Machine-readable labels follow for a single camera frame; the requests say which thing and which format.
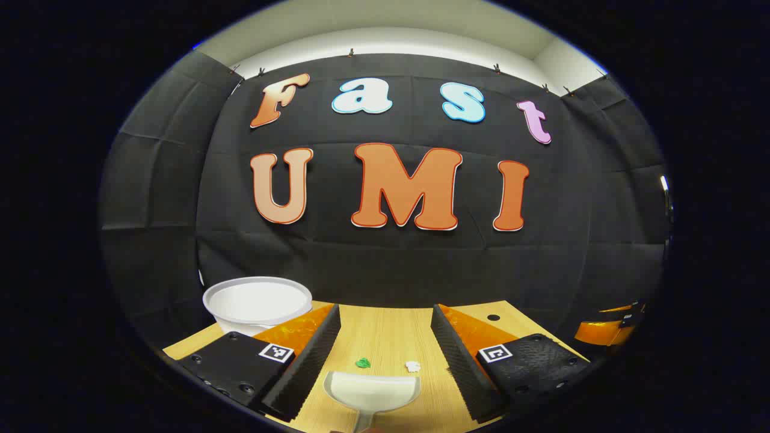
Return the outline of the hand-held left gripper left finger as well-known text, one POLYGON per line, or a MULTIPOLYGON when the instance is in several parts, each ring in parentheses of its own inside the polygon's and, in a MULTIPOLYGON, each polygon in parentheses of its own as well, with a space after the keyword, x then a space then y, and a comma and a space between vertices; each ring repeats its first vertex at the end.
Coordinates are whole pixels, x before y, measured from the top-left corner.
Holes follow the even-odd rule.
POLYGON ((310 395, 340 329, 339 306, 331 304, 256 336, 228 332, 178 362, 243 407, 291 422, 310 395))

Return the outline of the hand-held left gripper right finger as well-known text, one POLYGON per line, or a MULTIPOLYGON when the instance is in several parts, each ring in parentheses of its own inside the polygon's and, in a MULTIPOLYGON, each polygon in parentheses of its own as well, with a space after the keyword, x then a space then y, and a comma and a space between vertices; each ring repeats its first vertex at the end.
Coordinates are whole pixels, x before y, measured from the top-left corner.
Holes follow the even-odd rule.
POLYGON ((443 304, 431 329, 471 419, 524 417, 576 387, 593 364, 542 333, 522 337, 443 304))

